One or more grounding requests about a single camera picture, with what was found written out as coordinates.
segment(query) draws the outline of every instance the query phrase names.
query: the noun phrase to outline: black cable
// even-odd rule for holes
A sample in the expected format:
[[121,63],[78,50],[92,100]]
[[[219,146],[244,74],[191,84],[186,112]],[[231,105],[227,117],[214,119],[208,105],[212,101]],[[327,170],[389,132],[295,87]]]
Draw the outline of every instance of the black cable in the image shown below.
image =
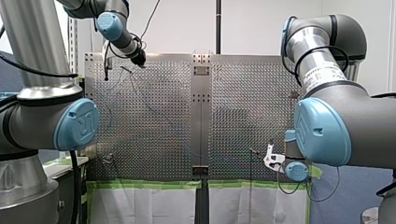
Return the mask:
[[79,175],[78,161],[77,161],[76,152],[70,151],[70,158],[72,160],[73,181],[74,181],[73,213],[72,213],[72,218],[70,220],[70,223],[71,224],[75,224],[75,223],[77,223],[77,218],[78,218],[78,208],[79,208],[79,202],[80,202],[81,177]]
[[111,44],[110,44],[110,50],[111,50],[111,52],[112,52],[114,55],[116,55],[116,57],[118,57],[118,58],[121,58],[121,59],[129,59],[128,57],[120,56],[119,54],[117,54],[116,52],[114,52],[113,48],[111,47]]
[[396,97],[396,92],[387,92],[378,95],[374,95],[371,98],[385,98],[385,97]]
[[143,39],[143,36],[145,36],[146,32],[148,31],[148,29],[149,29],[149,24],[151,23],[152,17],[154,16],[155,11],[157,10],[157,7],[158,7],[158,5],[160,4],[160,2],[161,2],[161,0],[158,0],[158,1],[157,1],[157,4],[155,5],[154,9],[152,10],[151,16],[150,16],[149,19],[148,19],[148,24],[146,25],[146,29],[145,29],[145,31],[143,32],[143,34],[140,36],[140,39]]
[[90,11],[93,15],[93,29],[95,32],[98,32],[98,28],[96,27],[96,19],[99,17],[98,15],[98,7],[96,5],[96,0],[90,0]]
[[291,74],[293,74],[293,71],[291,71],[287,67],[285,58],[287,57],[287,55],[286,55],[286,46],[287,46],[287,42],[288,42],[289,29],[290,29],[290,26],[291,26],[291,22],[293,20],[295,20],[295,19],[297,19],[297,17],[291,16],[291,17],[289,17],[288,21],[286,22],[286,27],[285,27],[285,30],[283,31],[284,34],[283,34],[283,38],[282,38],[282,47],[281,47],[281,50],[280,50],[280,56],[282,57],[282,64],[285,67],[285,69]]
[[6,56],[4,56],[4,54],[2,54],[2,53],[0,53],[0,59],[3,60],[5,63],[8,63],[8,64],[10,64],[16,68],[19,68],[25,72],[29,72],[31,74],[42,76],[42,77],[71,77],[71,78],[78,77],[78,74],[63,75],[63,74],[51,74],[51,73],[41,72],[41,71],[35,70],[33,68],[27,67],[23,64],[15,63],[12,60],[8,59]]
[[319,50],[319,49],[336,49],[336,50],[340,51],[340,53],[344,56],[345,61],[346,61],[346,64],[344,65],[342,71],[345,72],[347,70],[347,68],[349,67],[349,57],[347,56],[347,53],[343,49],[340,49],[340,48],[338,48],[336,46],[328,45],[328,46],[320,46],[320,47],[312,48],[309,51],[307,51],[306,53],[304,53],[300,57],[300,59],[297,61],[297,63],[295,64],[295,67],[294,67],[294,74],[295,75],[299,76],[298,75],[298,69],[300,68],[300,64],[303,61],[303,59],[306,56],[310,55],[311,53],[313,53],[313,52],[315,52],[316,50]]
[[334,195],[334,193],[337,191],[338,187],[340,186],[341,176],[340,176],[340,168],[339,167],[337,167],[337,175],[338,175],[337,185],[335,186],[335,188],[332,191],[332,193],[329,196],[327,196],[326,198],[323,198],[323,199],[313,199],[312,196],[311,196],[311,193],[309,192],[309,189],[308,189],[308,187],[309,187],[308,182],[306,182],[306,195],[308,196],[308,198],[312,202],[315,202],[315,203],[322,203],[322,202],[327,201],[328,199],[330,199]]
[[5,31],[6,31],[6,27],[4,27],[4,25],[2,25],[0,28],[0,38],[3,36]]
[[17,105],[17,104],[18,104],[18,102],[15,102],[15,103],[12,103],[12,104],[9,104],[9,105],[5,106],[3,109],[0,109],[0,114],[3,113],[4,111],[10,109],[12,106]]
[[15,101],[17,101],[17,95],[8,96],[7,98],[0,101],[0,107],[3,107],[5,105],[15,102]]
[[342,69],[342,71],[345,72],[345,71],[347,70],[348,66],[349,66],[349,57],[347,56],[347,54],[344,52],[343,49],[340,49],[340,48],[338,48],[338,47],[336,47],[336,46],[322,46],[322,47],[317,47],[317,48],[310,49],[309,51],[307,51],[305,54],[303,54],[303,55],[300,57],[300,59],[298,60],[298,62],[297,62],[297,63],[295,64],[295,66],[294,66],[294,71],[291,71],[291,70],[288,68],[288,66],[286,65],[286,60],[285,60],[286,57],[287,57],[287,54],[286,54],[286,46],[287,46],[287,44],[288,44],[288,35],[289,35],[289,29],[290,29],[290,26],[291,26],[291,22],[292,22],[293,20],[295,20],[295,19],[297,19],[297,17],[291,16],[291,17],[289,17],[289,19],[288,19],[288,21],[287,21],[287,23],[286,23],[285,30],[284,30],[284,34],[283,34],[283,38],[282,38],[282,47],[281,47],[280,54],[281,54],[281,59],[282,59],[283,67],[284,67],[289,73],[291,73],[292,75],[294,75],[297,84],[298,84],[299,86],[302,86],[301,81],[300,81],[300,79],[299,79],[299,74],[298,74],[298,69],[299,69],[299,67],[300,67],[301,62],[303,61],[303,59],[304,59],[306,56],[308,56],[309,54],[313,53],[314,51],[316,51],[316,50],[318,50],[318,49],[336,49],[336,50],[340,51],[341,54],[343,54],[343,56],[345,57],[345,61],[346,61],[346,64],[345,64],[344,68]]
[[295,193],[295,192],[297,191],[297,189],[300,187],[300,183],[298,183],[298,184],[297,184],[297,187],[296,187],[294,190],[292,190],[291,192],[285,191],[285,190],[280,186],[279,173],[280,173],[280,169],[282,168],[282,166],[284,165],[284,163],[285,163],[285,162],[282,162],[281,164],[279,164],[279,169],[277,169],[277,172],[276,172],[277,186],[279,187],[279,189],[280,189],[283,193],[285,193],[285,194],[293,194],[293,193]]
[[105,67],[105,81],[108,81],[108,66],[107,66],[107,53],[110,48],[110,42],[108,42],[106,50],[105,50],[105,61],[103,62],[103,66]]

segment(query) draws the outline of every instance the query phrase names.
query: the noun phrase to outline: light blue joint cap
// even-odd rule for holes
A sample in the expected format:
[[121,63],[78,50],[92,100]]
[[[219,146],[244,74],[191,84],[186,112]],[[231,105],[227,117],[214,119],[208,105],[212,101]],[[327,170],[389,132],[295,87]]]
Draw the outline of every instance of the light blue joint cap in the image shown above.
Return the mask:
[[55,130],[54,145],[59,151],[80,150],[95,137],[99,113],[96,104],[89,99],[79,99],[71,104]]
[[308,178],[308,167],[300,161],[293,161],[286,166],[286,176],[294,182],[304,182]]
[[313,97],[300,101],[294,113],[294,129],[298,148],[309,160],[331,166],[349,162],[347,127],[326,102]]
[[116,41],[122,35],[122,22],[113,12],[100,14],[96,26],[103,37],[109,41]]
[[296,140],[296,131],[287,130],[285,131],[285,142],[292,142]]

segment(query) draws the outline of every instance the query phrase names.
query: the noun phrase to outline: robotic arm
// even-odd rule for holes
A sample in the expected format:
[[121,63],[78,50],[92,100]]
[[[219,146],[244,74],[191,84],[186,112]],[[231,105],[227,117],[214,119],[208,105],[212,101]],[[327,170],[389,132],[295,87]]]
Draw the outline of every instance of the robotic arm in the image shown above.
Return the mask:
[[[294,75],[305,96],[295,109],[294,130],[286,132],[286,158],[336,167],[396,168],[396,102],[370,97],[361,85],[347,80],[336,62],[365,58],[366,39],[359,24],[341,15],[288,23],[285,53],[296,63]],[[302,180],[299,174],[305,172],[288,170],[303,168],[292,164],[286,173]]]
[[134,64],[144,66],[146,53],[139,37],[126,29],[129,17],[127,0],[58,0],[72,18],[95,18],[96,27],[105,39],[130,58]]
[[[74,18],[97,18],[101,34],[133,63],[144,65],[140,39],[126,30],[126,0],[60,2]],[[85,148],[97,132],[98,109],[82,98],[73,79],[77,75],[69,72],[53,0],[2,0],[0,13],[23,81],[17,96],[0,101],[0,219],[55,224],[58,183],[47,179],[37,151],[74,155]],[[77,161],[73,163],[77,183]]]

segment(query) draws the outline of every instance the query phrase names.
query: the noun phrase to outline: pegboard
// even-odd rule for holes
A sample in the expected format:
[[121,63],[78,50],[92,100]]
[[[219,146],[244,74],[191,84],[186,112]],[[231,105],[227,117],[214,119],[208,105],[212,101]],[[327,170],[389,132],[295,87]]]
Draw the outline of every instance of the pegboard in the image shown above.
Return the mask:
[[89,179],[191,179],[191,55],[148,56],[147,68],[86,56],[86,94],[100,108]]
[[279,57],[212,57],[209,175],[213,179],[275,180],[250,149],[264,156],[269,140],[284,151],[300,87]]
[[264,155],[275,138],[283,152],[293,76],[279,57],[197,57],[150,55],[145,69],[114,59],[105,81],[103,58],[87,54],[86,94],[101,116],[89,179],[186,180],[197,162],[211,179],[276,179],[250,149]]

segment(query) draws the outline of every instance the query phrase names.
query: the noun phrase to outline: vertical metal rail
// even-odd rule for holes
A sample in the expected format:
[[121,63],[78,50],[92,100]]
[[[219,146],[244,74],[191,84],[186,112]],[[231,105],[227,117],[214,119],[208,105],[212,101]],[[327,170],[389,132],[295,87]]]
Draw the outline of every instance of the vertical metal rail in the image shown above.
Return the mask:
[[216,0],[216,54],[221,54],[221,0]]
[[211,56],[208,54],[194,55],[194,67],[192,71],[192,104],[195,105],[196,119],[192,120],[192,139],[199,144],[196,145],[195,151],[198,155],[191,155],[193,158],[192,176],[194,179],[201,181],[201,187],[196,190],[195,203],[195,224],[209,223],[209,187],[208,187],[208,140],[211,110]]

